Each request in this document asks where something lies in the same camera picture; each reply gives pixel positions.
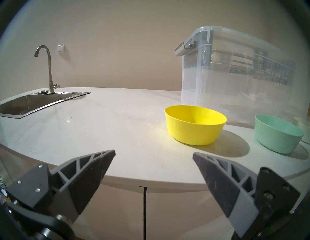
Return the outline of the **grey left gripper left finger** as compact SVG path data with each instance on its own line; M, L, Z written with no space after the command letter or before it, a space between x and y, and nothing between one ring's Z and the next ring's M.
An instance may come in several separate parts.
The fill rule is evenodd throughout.
M97 191L115 155L115 150L87 154L52 170L47 164L40 164L14 181L6 192L21 207L53 217L62 215L74 223Z

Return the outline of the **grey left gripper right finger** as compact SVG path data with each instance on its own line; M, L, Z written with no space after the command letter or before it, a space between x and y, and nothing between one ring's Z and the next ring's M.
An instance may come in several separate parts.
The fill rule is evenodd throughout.
M268 238L292 217L300 192L268 167L258 174L228 159L199 152L193 160L228 218L231 238Z

